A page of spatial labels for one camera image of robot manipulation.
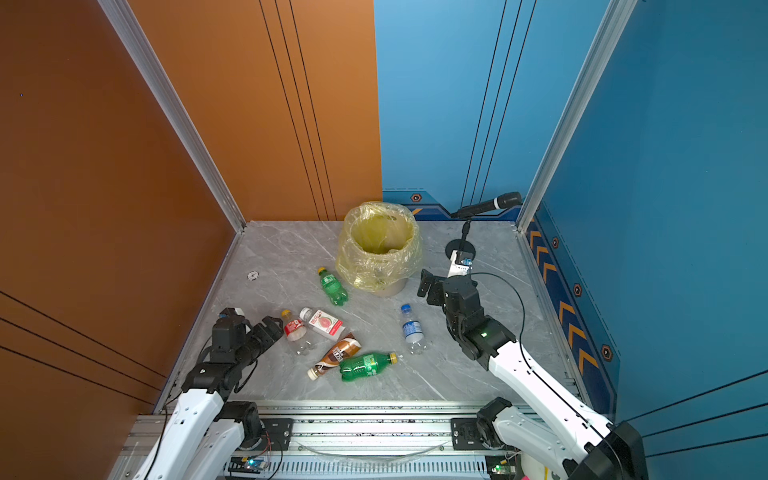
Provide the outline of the small red label bottle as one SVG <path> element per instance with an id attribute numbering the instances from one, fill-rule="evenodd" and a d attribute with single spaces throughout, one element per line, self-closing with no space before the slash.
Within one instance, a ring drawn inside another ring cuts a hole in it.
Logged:
<path id="1" fill-rule="evenodd" d="M 291 351 L 296 355 L 304 355 L 313 348 L 310 335 L 304 322 L 291 310 L 281 312 L 283 330 Z"/>

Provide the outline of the guava juice bottle white cap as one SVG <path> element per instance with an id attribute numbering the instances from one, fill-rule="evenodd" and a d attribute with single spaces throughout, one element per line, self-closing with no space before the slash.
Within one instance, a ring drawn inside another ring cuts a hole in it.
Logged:
<path id="1" fill-rule="evenodd" d="M 342 320 L 321 309 L 304 307 L 299 318 L 321 336 L 334 341 L 340 338 L 346 328 Z"/>

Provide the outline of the water bottle blue cap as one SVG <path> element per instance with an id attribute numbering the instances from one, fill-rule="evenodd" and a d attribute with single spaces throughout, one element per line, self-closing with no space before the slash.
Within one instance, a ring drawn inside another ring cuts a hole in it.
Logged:
<path id="1" fill-rule="evenodd" d="M 425 335 L 420 320 L 410 304 L 401 306 L 402 333 L 404 341 L 412 355 L 420 355 L 427 348 Z"/>

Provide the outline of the green soda bottle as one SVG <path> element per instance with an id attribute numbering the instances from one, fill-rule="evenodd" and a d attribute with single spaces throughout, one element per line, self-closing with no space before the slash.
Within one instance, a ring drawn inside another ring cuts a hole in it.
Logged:
<path id="1" fill-rule="evenodd" d="M 343 306 L 348 300 L 348 292 L 338 278 L 326 268 L 318 269 L 321 288 L 333 305 Z"/>
<path id="2" fill-rule="evenodd" d="M 389 366 L 397 364 L 399 357 L 395 352 L 372 352 L 356 356 L 340 363 L 340 375 L 343 382 L 377 376 Z"/>

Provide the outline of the brown coffee drink bottle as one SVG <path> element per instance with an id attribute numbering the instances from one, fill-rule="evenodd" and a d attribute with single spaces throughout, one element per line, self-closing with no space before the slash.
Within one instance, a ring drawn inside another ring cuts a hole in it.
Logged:
<path id="1" fill-rule="evenodd" d="M 345 335 L 326 352 L 325 356 L 321 360 L 316 362 L 307 371 L 308 378 L 312 381 L 317 380 L 328 371 L 339 367 L 343 360 L 347 360 L 355 356 L 360 351 L 360 349 L 361 344 L 353 333 Z"/>

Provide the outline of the green soda bottle front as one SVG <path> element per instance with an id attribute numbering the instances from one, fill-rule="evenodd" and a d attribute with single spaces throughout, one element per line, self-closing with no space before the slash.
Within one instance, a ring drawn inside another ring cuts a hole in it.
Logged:
<path id="1" fill-rule="evenodd" d="M 395 352 L 372 352 L 356 356 L 340 363 L 340 375 L 343 382 L 377 376 L 389 366 L 397 364 L 399 357 Z"/>

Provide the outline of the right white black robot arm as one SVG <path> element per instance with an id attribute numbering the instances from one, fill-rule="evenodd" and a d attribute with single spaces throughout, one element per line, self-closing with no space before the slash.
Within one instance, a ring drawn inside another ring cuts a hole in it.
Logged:
<path id="1" fill-rule="evenodd" d="M 486 314 L 469 275 L 421 274 L 419 296 L 438 306 L 462 352 L 512 388 L 538 415 L 528 419 L 498 397 L 477 413 L 492 448 L 512 446 L 560 479 L 646 479 L 643 439 L 628 422 L 613 423 L 579 400 L 527 352 L 521 336 Z"/>

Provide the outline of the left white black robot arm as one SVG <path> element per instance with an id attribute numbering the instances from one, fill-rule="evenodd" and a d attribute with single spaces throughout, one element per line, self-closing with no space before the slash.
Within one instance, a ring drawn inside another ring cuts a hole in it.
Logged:
<path id="1" fill-rule="evenodd" d="M 257 406 L 232 401 L 247 379 L 244 371 L 284 336 L 280 318 L 253 324 L 237 308 L 222 310 L 210 343 L 198 356 L 165 413 L 163 430 L 135 479 L 219 479 L 239 449 L 258 448 L 266 438 Z"/>

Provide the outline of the bin with yellow bag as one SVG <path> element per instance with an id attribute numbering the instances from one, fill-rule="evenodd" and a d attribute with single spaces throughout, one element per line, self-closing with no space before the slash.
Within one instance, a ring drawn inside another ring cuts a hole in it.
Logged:
<path id="1" fill-rule="evenodd" d="M 421 269 L 422 255 L 420 228 L 408 208 L 364 202 L 344 218 L 336 271 L 357 290 L 392 297 Z"/>

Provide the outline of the green circuit board left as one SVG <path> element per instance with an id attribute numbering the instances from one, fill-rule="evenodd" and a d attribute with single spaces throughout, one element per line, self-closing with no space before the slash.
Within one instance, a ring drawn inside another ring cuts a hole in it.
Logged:
<path id="1" fill-rule="evenodd" d="M 232 457 L 228 474 L 263 474 L 269 470 L 270 462 L 261 457 Z"/>

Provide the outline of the aluminium rail base frame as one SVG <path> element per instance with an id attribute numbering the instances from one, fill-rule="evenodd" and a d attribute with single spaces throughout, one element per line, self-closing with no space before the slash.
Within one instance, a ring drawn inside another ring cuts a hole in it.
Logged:
<path id="1" fill-rule="evenodd" d="M 233 457 L 270 462 L 263 474 L 228 473 L 219 479 L 487 479 L 522 459 L 541 478 L 557 477 L 517 448 L 490 447 L 477 428 L 476 401 L 249 401 L 257 406 L 266 438 Z M 528 405 L 512 403 L 528 419 Z M 165 413 L 137 420 L 112 470 L 133 475 L 163 430 Z"/>

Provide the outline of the left aluminium corner post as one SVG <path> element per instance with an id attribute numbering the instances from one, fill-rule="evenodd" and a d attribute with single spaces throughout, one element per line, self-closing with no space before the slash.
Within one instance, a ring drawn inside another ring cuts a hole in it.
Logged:
<path id="1" fill-rule="evenodd" d="M 237 234 L 241 234 L 246 227 L 244 215 L 131 6 L 124 0 L 99 0 L 98 4 L 221 211 L 233 230 Z"/>

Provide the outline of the aluminium corner post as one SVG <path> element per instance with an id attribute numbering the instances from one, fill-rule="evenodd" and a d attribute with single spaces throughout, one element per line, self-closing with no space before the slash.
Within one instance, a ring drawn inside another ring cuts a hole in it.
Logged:
<path id="1" fill-rule="evenodd" d="M 519 234 L 524 234 L 532 222 L 637 3 L 637 0 L 608 3 L 521 207 L 516 221 Z"/>
<path id="2" fill-rule="evenodd" d="M 131 6 L 124 0 L 99 0 L 98 4 L 221 211 L 233 230 L 237 234 L 241 234 L 246 227 L 244 215 Z"/>

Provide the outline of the right aluminium corner post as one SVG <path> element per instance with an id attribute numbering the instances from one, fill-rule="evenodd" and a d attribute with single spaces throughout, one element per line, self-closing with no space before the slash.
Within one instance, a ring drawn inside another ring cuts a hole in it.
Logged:
<path id="1" fill-rule="evenodd" d="M 519 234 L 524 234 L 532 222 L 637 3 L 637 0 L 608 3 L 521 207 L 516 221 Z"/>

